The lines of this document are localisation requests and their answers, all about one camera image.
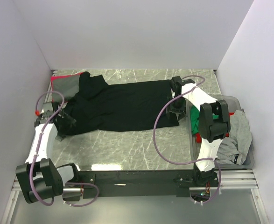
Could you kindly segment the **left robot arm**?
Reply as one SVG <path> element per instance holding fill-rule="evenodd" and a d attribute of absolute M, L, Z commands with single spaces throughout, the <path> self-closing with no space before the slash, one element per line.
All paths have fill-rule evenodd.
<path fill-rule="evenodd" d="M 66 184 L 71 188 L 80 184 L 81 176 L 74 163 L 57 168 L 50 159 L 55 138 L 58 136 L 56 120 L 66 118 L 70 123 L 75 121 L 60 107 L 60 103 L 47 102 L 43 104 L 42 111 L 37 112 L 34 122 L 35 135 L 29 156 L 23 165 L 16 168 L 16 177 L 27 203 L 60 196 Z"/>

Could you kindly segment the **black t-shirt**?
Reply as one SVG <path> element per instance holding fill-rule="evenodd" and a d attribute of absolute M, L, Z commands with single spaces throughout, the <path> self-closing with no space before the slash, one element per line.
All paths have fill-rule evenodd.
<path fill-rule="evenodd" d="M 160 112 L 171 97 L 169 80 L 109 85 L 102 75 L 84 72 L 79 76 L 78 93 L 64 109 L 76 121 L 65 135 L 178 126 L 176 115 Z"/>

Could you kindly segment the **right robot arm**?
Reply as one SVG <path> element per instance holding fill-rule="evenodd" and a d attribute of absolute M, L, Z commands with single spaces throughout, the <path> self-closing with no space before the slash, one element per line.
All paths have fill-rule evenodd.
<path fill-rule="evenodd" d="M 213 160 L 217 156 L 221 142 L 231 128 L 228 103 L 210 96 L 192 79 L 183 81 L 179 76 L 176 76 L 170 80 L 170 87 L 174 97 L 190 92 L 167 106 L 166 115 L 168 117 L 174 114 L 178 115 L 179 119 L 185 117 L 187 101 L 199 110 L 198 132 L 202 141 L 198 162 L 194 164 L 192 180 L 195 185 L 203 186 L 215 177 Z"/>

